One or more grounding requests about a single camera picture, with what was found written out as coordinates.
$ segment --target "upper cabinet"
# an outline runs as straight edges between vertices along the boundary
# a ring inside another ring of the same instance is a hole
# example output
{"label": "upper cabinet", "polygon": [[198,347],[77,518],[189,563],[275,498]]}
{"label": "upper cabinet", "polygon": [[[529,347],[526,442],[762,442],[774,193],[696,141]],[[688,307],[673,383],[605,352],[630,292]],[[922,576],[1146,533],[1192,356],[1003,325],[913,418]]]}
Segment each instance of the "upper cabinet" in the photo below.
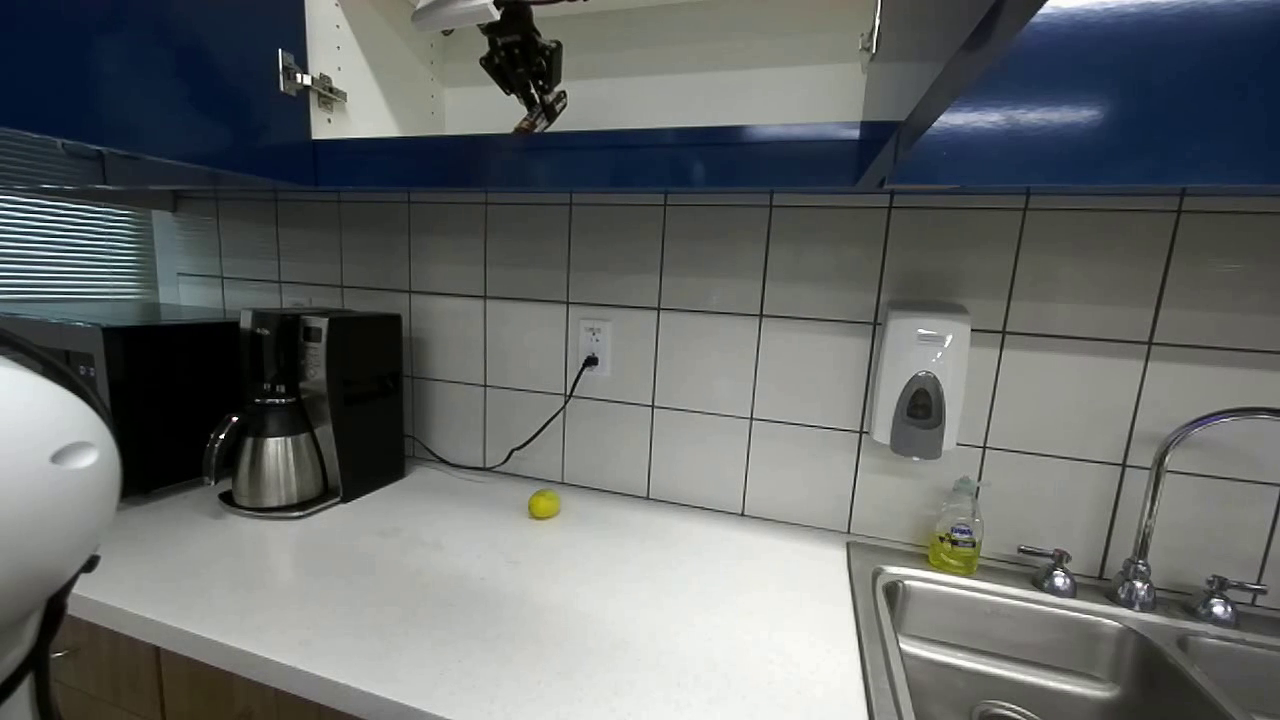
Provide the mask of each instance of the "upper cabinet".
{"label": "upper cabinet", "polygon": [[855,189],[960,51],[996,51],[1039,0],[579,0],[535,3],[569,109],[526,109],[477,27],[408,0],[306,0],[316,178],[370,189]]}
{"label": "upper cabinet", "polygon": [[309,111],[275,90],[275,47],[306,51],[300,0],[5,0],[0,177],[306,178]]}
{"label": "upper cabinet", "polygon": [[1278,0],[1050,0],[891,185],[1278,189],[1278,74]]}

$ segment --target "dish soap bottle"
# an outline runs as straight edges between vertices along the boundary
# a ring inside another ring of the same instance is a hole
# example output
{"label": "dish soap bottle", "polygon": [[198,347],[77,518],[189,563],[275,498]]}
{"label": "dish soap bottle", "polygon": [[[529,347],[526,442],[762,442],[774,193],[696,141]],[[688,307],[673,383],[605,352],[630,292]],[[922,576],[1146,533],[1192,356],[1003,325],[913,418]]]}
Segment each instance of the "dish soap bottle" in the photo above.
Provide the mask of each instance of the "dish soap bottle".
{"label": "dish soap bottle", "polygon": [[947,491],[947,505],[928,537],[928,569],[971,576],[985,543],[981,529],[981,485],[960,474]]}

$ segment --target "microwave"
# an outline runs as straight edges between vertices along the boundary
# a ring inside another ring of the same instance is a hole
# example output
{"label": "microwave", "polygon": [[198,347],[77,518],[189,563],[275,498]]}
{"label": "microwave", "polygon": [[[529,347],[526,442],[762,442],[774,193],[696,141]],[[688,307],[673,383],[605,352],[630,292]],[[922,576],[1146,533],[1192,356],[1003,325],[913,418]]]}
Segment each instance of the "microwave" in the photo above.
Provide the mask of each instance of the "microwave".
{"label": "microwave", "polygon": [[169,305],[0,305],[0,326],[67,363],[106,402],[125,494],[204,471],[209,433],[239,406],[239,326]]}

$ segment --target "yellow ball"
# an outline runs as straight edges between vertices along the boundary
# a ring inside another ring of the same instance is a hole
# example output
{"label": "yellow ball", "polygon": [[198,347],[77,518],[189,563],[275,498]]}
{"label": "yellow ball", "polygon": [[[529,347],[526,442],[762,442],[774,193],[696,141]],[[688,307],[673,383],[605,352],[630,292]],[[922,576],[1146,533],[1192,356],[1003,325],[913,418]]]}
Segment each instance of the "yellow ball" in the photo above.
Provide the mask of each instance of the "yellow ball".
{"label": "yellow ball", "polygon": [[531,491],[531,494],[529,494],[529,517],[531,517],[531,518],[552,518],[552,517],[562,517],[562,494],[550,491],[550,487]]}

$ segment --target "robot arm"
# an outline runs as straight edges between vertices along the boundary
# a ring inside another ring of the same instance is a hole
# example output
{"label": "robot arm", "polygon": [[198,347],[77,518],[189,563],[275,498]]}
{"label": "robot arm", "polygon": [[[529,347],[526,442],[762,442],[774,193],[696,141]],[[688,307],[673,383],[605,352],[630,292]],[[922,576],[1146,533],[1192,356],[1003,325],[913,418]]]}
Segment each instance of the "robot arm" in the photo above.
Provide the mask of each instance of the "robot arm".
{"label": "robot arm", "polygon": [[0,334],[0,720],[43,715],[43,644],[118,498],[120,453],[94,390]]}
{"label": "robot arm", "polygon": [[569,90],[562,89],[566,42],[539,35],[531,3],[562,0],[417,0],[417,19],[430,27],[453,31],[482,22],[488,40],[482,68],[501,90],[526,103],[521,135],[552,127],[569,109]]}

